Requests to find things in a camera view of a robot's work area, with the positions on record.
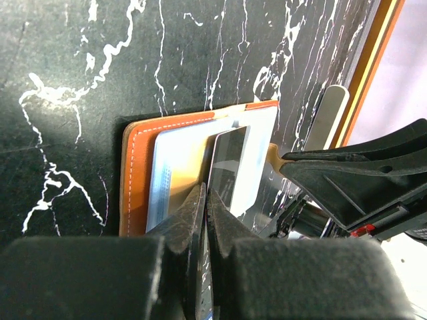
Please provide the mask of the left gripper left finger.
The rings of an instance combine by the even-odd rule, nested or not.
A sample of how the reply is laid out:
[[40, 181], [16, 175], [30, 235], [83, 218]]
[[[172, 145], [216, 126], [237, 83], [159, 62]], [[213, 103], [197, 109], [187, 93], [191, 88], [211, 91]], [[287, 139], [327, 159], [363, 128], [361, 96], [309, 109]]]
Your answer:
[[150, 319], [200, 316], [206, 184], [193, 187], [179, 208], [147, 233], [161, 242], [150, 293]]

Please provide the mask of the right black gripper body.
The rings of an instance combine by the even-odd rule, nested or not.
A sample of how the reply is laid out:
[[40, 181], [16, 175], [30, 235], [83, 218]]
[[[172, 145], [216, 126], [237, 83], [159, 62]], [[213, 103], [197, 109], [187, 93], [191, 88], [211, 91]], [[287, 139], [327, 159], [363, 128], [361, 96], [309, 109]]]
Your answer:
[[352, 237], [367, 237], [379, 242], [401, 233], [426, 245], [426, 196], [408, 204], [399, 202], [373, 216], [361, 227], [350, 231]]

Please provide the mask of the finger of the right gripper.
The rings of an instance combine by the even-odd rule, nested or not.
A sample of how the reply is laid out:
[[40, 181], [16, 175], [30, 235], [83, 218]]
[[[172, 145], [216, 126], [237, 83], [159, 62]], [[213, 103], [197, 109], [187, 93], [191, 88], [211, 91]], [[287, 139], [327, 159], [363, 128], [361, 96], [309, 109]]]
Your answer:
[[282, 159], [279, 172], [346, 231], [393, 211], [426, 212], [425, 119], [365, 143]]

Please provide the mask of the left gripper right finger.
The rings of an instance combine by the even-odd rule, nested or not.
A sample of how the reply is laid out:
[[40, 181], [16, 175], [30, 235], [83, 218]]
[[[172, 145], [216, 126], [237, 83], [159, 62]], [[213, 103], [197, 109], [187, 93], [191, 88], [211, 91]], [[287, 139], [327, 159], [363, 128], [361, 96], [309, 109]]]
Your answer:
[[226, 208], [219, 194], [207, 196], [207, 234], [214, 319], [263, 319], [263, 297], [254, 258], [258, 236]]

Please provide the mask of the grey silver credit card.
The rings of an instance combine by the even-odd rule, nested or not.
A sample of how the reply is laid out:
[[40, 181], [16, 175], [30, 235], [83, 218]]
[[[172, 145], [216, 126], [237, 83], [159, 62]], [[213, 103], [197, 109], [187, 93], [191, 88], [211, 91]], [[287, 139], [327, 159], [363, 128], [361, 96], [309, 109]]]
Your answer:
[[213, 145], [207, 190], [216, 191], [228, 210], [231, 208], [247, 126], [219, 133]]

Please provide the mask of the gold credit card black stripe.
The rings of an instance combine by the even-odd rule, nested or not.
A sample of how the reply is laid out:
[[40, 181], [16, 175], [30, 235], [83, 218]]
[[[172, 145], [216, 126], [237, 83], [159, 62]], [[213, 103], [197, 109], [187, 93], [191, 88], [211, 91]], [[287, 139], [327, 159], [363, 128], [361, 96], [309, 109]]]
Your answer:
[[214, 137], [196, 139], [182, 145], [171, 162], [168, 215], [174, 213], [195, 185], [206, 182], [209, 176]]

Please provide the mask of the brown leather card holder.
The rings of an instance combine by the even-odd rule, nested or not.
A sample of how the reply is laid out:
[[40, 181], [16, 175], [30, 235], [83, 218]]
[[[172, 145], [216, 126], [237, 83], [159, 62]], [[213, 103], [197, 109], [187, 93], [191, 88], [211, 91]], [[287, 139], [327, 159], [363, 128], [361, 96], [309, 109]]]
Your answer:
[[217, 138], [243, 130], [237, 154], [219, 167], [232, 175], [225, 200], [238, 217], [255, 202], [279, 103], [232, 105], [145, 119], [123, 132], [119, 236], [143, 235], [171, 215], [193, 186], [207, 181]]

